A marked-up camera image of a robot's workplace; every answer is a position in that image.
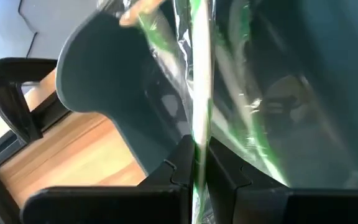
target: plastic bag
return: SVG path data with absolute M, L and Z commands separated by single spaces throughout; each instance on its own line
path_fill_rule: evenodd
M 112 12 L 120 18 L 133 2 L 117 2 L 121 8 Z M 201 2 L 173 1 L 177 38 L 173 34 L 166 37 L 167 45 L 176 44 L 172 52 L 160 51 L 166 49 L 157 48 L 159 45 L 148 37 L 165 77 L 180 95 L 189 123 L 194 123 L 193 105 L 198 101 L 194 100 L 197 87 L 193 74 L 193 61 L 198 57 L 192 51 L 192 15 L 188 11 L 192 10 L 190 3 L 197 6 Z M 216 66 L 211 60 L 211 67 L 215 68 L 213 103 L 209 108 L 211 135 L 290 187 L 358 188 L 358 161 L 354 159 L 358 152 L 347 144 L 352 142 L 348 140 L 352 136 L 346 139 L 337 131 L 346 125 L 336 124 L 331 119 L 335 114 L 327 113 L 321 106 L 305 75 L 310 71 L 300 69 L 303 65 L 294 60 L 297 55 L 291 52 L 288 40 L 275 30 L 275 25 L 281 26 L 280 31 L 287 32 L 286 38 L 291 39 L 291 32 L 283 28 L 287 21 L 270 21 L 281 15 L 267 6 L 261 7 L 264 1 L 252 1 L 252 11 L 258 12 L 255 15 L 248 0 L 209 3 L 209 21 L 214 23 L 216 15 L 216 28 L 210 30 L 212 58 L 216 58 Z M 150 28 L 166 24 L 165 19 L 158 19 L 158 14 L 154 18 L 158 22 Z M 310 80 L 318 78 L 312 75 Z
M 210 119 L 212 102 L 212 61 L 211 18 L 214 2 L 173 1 L 176 22 L 176 40 L 166 17 L 158 9 L 162 1 L 107 1 L 99 4 L 99 9 L 116 16 L 122 26 L 138 26 L 149 43 L 150 51 L 163 74 L 178 92 L 185 109 L 188 123 L 191 124 L 196 142 L 196 175 L 193 197 L 193 222 L 201 223 L 205 204 L 205 165 L 208 141 L 210 139 Z M 200 49 L 191 47 L 190 18 L 195 36 L 193 41 Z M 193 75 L 193 55 L 201 53 L 197 59 Z

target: wooden surface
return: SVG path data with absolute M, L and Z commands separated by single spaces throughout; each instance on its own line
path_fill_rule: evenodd
M 55 91 L 55 72 L 29 91 L 36 108 Z M 0 118 L 0 137 L 9 131 Z M 22 206 L 34 192 L 57 185 L 137 185 L 145 178 L 112 122 L 72 113 L 0 167 L 0 179 Z

